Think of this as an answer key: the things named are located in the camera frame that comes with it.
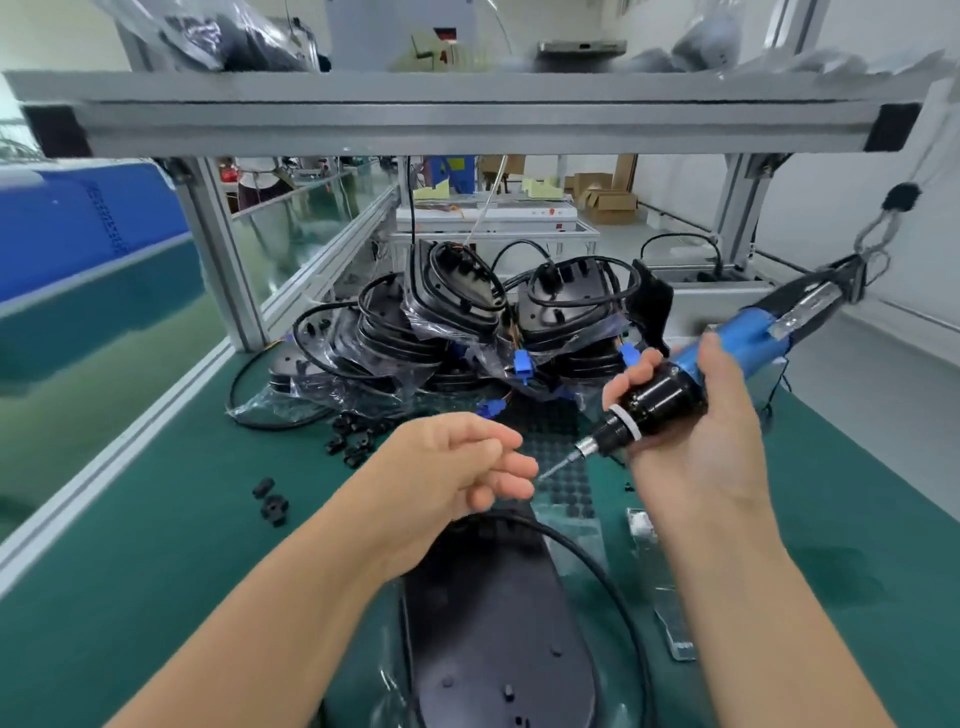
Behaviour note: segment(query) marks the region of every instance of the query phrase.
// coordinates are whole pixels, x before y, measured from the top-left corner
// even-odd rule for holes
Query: blue panel
[[[0,301],[114,258],[83,188],[73,182],[0,192]]]
[[[189,231],[177,194],[152,164],[119,164],[42,175],[48,180],[68,179],[82,184],[95,204],[99,192],[106,216],[112,219],[126,253]]]

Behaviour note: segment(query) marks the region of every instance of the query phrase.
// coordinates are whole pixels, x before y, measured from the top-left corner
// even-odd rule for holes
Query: right hand
[[[604,409],[648,381],[662,359],[647,350],[638,365],[610,381]],[[640,498],[668,554],[690,544],[717,547],[717,539],[778,544],[760,424],[743,372],[714,333],[704,334],[697,366],[707,414],[626,450]]]

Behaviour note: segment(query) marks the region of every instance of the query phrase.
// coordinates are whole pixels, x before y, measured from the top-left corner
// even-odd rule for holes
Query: forearm
[[[721,725],[893,725],[769,528],[745,523],[722,538],[714,532],[672,550]]]
[[[302,728],[380,586],[330,503],[261,561],[109,728]]]

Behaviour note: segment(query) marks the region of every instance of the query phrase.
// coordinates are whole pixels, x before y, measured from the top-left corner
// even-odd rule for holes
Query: left hand
[[[369,534],[379,577],[406,573],[440,532],[496,498],[528,499],[537,461],[516,452],[523,438],[469,412],[398,427],[329,505]]]

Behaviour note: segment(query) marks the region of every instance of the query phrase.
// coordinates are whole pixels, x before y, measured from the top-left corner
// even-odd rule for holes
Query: cardboard box
[[[617,155],[610,189],[618,189],[621,192],[633,191],[635,174],[636,155]]]
[[[499,155],[483,155],[477,161],[477,169],[485,175],[495,175],[500,171],[500,160],[503,157]],[[526,155],[507,155],[507,168],[503,170],[503,176],[523,175],[523,168],[527,164]]]
[[[591,187],[610,189],[613,175],[608,172],[579,172],[573,176],[573,202],[582,206],[584,195]]]
[[[584,197],[584,213],[597,225],[630,225],[636,221],[636,195],[610,189],[591,189]]]

